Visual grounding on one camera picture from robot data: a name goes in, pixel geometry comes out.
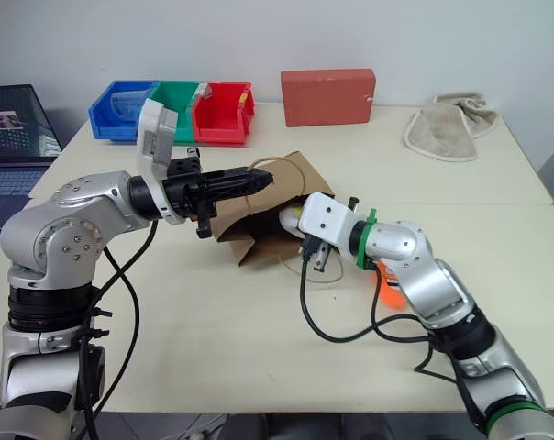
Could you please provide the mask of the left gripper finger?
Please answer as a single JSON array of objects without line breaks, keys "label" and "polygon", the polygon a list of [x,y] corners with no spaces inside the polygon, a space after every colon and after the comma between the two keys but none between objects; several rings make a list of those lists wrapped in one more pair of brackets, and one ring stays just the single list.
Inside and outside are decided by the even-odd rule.
[{"label": "left gripper finger", "polygon": [[205,184],[253,184],[259,180],[255,172],[247,167],[207,171],[202,174]]},{"label": "left gripper finger", "polygon": [[265,170],[252,170],[259,180],[253,184],[207,184],[208,198],[213,202],[249,196],[273,183],[273,176]]}]

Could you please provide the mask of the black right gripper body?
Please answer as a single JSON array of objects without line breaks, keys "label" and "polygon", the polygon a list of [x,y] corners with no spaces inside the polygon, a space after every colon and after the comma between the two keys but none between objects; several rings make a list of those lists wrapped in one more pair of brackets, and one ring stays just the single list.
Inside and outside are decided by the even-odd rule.
[{"label": "black right gripper body", "polygon": [[306,234],[302,241],[303,260],[314,260],[314,270],[324,273],[330,255],[331,245],[317,236]]}]

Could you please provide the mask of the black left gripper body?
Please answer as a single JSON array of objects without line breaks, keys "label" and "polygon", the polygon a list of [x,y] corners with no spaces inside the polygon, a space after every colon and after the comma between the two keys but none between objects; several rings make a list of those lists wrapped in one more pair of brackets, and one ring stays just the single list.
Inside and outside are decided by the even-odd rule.
[{"label": "black left gripper body", "polygon": [[217,177],[217,171],[202,172],[198,157],[173,159],[162,182],[169,205],[162,218],[172,225],[191,219],[199,238],[211,237],[211,218],[217,211],[210,185]]}]

